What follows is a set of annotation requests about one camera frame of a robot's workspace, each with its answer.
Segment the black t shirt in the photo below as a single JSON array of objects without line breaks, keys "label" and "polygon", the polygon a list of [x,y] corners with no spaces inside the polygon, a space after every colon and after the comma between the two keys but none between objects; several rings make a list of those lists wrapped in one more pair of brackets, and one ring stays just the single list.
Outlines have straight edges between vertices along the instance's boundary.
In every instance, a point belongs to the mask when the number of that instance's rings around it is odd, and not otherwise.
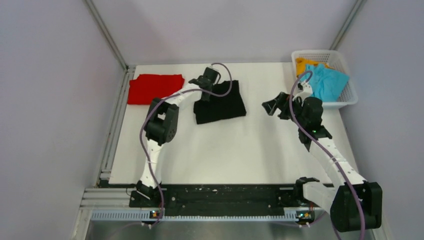
[{"label": "black t shirt", "polygon": [[194,103],[193,112],[198,125],[247,115],[238,80],[219,83],[213,87],[212,92],[224,94],[228,89],[231,89],[230,92],[223,97],[212,95],[208,101],[199,100]]}]

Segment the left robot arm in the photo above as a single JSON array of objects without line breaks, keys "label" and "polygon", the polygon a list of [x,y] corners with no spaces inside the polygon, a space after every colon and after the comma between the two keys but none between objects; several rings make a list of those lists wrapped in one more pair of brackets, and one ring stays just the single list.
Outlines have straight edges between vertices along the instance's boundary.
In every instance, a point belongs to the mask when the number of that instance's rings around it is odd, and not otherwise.
[{"label": "left robot arm", "polygon": [[140,131],[145,133],[146,141],[141,143],[146,160],[136,183],[136,191],[147,206],[154,207],[160,202],[160,153],[164,144],[173,140],[177,133],[180,110],[199,100],[208,101],[219,78],[218,70],[208,66],[202,75],[190,80],[182,89],[152,100]]}]

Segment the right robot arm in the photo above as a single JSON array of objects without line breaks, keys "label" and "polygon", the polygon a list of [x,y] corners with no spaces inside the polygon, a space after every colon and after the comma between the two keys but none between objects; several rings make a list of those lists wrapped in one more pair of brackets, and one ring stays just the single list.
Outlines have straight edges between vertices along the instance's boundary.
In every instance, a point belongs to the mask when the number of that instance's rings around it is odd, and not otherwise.
[{"label": "right robot arm", "polygon": [[317,204],[342,233],[380,228],[383,190],[377,182],[362,177],[338,150],[322,124],[323,102],[312,96],[301,98],[280,92],[261,105],[267,115],[273,116],[280,110],[281,120],[291,120],[297,125],[299,141],[322,166],[333,185],[330,189],[316,178],[301,177],[295,183],[294,202],[299,206]]}]

